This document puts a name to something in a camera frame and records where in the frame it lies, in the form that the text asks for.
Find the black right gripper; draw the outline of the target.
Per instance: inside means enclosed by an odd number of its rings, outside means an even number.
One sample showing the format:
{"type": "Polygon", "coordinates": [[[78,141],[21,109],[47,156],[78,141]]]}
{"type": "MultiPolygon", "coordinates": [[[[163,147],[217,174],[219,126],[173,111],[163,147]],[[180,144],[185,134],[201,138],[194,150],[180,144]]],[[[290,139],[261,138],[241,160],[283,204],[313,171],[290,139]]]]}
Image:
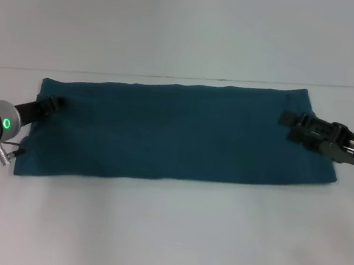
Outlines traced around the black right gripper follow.
{"type": "Polygon", "coordinates": [[[290,111],[282,113],[279,124],[290,128],[288,141],[320,152],[338,164],[354,166],[354,133],[345,125],[290,111]]]}

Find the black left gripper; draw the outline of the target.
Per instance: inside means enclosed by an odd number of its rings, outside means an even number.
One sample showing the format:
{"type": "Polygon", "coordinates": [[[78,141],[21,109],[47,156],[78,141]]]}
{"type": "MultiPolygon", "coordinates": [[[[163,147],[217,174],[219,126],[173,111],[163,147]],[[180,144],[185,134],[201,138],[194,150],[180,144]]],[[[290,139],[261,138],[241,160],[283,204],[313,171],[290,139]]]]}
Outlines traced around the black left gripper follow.
{"type": "Polygon", "coordinates": [[[64,105],[65,99],[63,97],[52,95],[34,102],[16,105],[15,108],[20,115],[20,126],[23,127],[51,116],[60,111],[64,105]]]}

